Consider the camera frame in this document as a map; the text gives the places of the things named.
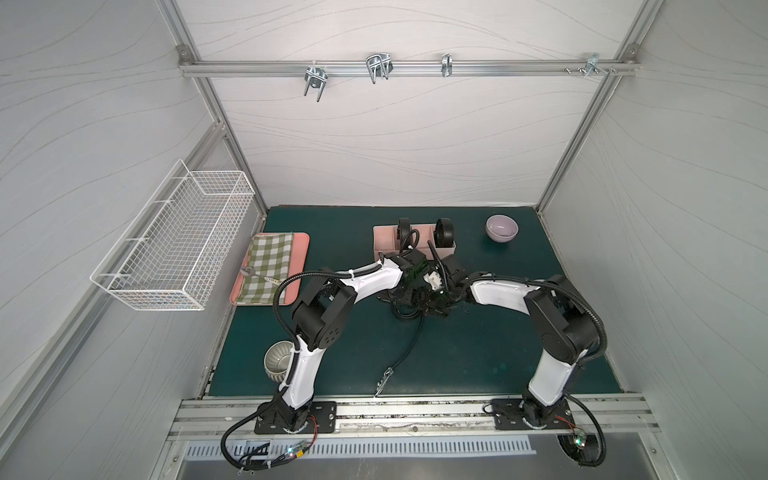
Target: red wire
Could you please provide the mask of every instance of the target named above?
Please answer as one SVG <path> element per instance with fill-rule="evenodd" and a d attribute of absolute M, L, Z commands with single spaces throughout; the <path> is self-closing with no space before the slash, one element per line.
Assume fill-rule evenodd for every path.
<path fill-rule="evenodd" d="M 317 440 L 317 428 L 318 428 L 317 427 L 317 419 L 315 418 L 314 415 L 310 415 L 310 418 L 315 423 L 315 434 L 312 437 L 312 441 L 310 442 L 310 445 L 308 447 L 306 447 L 307 450 L 309 450 L 312 445 L 315 445 L 315 441 Z"/>
<path fill-rule="evenodd" d="M 574 423 L 570 423 L 568 420 L 564 419 L 563 417 L 561 417 L 561 416 L 559 416 L 559 415 L 555 415 L 554 417 L 555 417 L 556 419 L 558 419 L 558 420 L 562 420 L 563 422 L 567 423 L 567 424 L 568 424 L 568 426 L 570 426 L 570 427 L 571 427 L 571 430 L 573 430 L 573 429 L 577 429 L 577 428 L 578 428 L 578 425 L 576 425 L 576 424 L 574 424 Z"/>

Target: pink compartment box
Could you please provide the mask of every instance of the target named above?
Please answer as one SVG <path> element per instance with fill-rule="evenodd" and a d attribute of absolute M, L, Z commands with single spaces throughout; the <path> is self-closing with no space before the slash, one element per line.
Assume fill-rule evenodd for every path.
<path fill-rule="evenodd" d="M 424 253 L 429 260 L 432 258 L 432 252 L 429 250 L 427 240 L 432 240 L 434 243 L 435 224 L 434 223 L 420 223 L 418 225 L 411 225 L 412 229 L 419 231 L 419 244 L 416 245 L 416 249 Z M 437 254 L 440 258 L 454 253 L 456 251 L 456 242 L 452 247 L 448 248 L 436 248 Z M 373 259 L 379 259 L 379 252 L 384 253 L 398 253 L 400 251 L 400 240 L 397 238 L 397 225 L 379 225 L 373 227 Z"/>

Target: checkered cloth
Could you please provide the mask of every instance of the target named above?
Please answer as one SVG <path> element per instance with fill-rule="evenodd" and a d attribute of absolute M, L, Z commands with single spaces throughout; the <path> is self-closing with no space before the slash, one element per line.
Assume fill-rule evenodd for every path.
<path fill-rule="evenodd" d="M 275 280 L 288 277 L 290 251 L 293 233 L 276 235 L 256 235 L 250 244 L 248 265 L 260 276 L 271 276 Z M 237 305 L 272 305 L 272 297 L 277 285 L 259 276 L 247 276 L 237 297 Z M 285 290 L 280 294 L 280 302 L 285 301 Z"/>

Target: wall hook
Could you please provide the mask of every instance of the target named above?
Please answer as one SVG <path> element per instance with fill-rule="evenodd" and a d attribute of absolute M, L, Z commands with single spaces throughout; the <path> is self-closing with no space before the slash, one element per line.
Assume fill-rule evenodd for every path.
<path fill-rule="evenodd" d="M 388 53 L 375 53 L 366 58 L 366 67 L 374 84 L 377 74 L 381 74 L 385 80 L 389 80 L 389 72 L 392 71 L 392 58 Z"/>
<path fill-rule="evenodd" d="M 320 96 L 323 94 L 323 89 L 326 87 L 328 81 L 328 75 L 319 67 L 309 67 L 304 74 L 304 80 L 306 80 L 306 87 L 304 87 L 304 96 L 310 91 L 310 87 L 319 88 L 317 91 L 317 101 L 320 101 Z"/>
<path fill-rule="evenodd" d="M 446 53 L 442 56 L 442 76 L 443 77 L 450 77 L 453 73 L 453 57 L 451 54 Z"/>

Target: wire basket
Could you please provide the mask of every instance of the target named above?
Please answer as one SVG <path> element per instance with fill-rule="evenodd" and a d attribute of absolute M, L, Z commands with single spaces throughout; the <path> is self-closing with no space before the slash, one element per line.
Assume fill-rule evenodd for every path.
<path fill-rule="evenodd" d="M 165 186 L 170 196 L 147 202 L 91 275 L 134 310 L 202 310 L 253 199 L 242 171 L 190 171 L 179 162 L 186 174 L 168 174 L 154 195 Z M 169 180 L 178 183 L 169 187 Z M 147 213 L 143 233 L 129 237 Z M 108 263 L 118 267 L 104 271 Z"/>

